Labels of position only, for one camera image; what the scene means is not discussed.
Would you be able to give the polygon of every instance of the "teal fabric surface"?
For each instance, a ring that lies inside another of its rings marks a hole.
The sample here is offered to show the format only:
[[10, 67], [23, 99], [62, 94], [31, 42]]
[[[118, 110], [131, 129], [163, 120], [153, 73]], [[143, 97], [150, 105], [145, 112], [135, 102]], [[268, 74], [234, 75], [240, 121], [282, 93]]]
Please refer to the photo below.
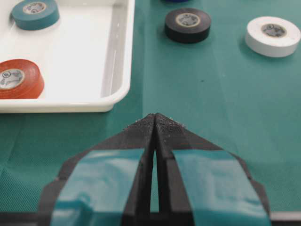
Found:
[[270, 226], [238, 161], [226, 151], [175, 150], [196, 226]]
[[[164, 35], [166, 14], [180, 7], [210, 15], [205, 41]], [[65, 160], [156, 112], [243, 158], [272, 211], [300, 211], [300, 47], [273, 59], [244, 43], [251, 19], [301, 27], [300, 9], [300, 0], [137, 0], [131, 89], [112, 111], [0, 115], [0, 211], [36, 211]]]
[[121, 225], [143, 149], [94, 150], [61, 191], [51, 226]]

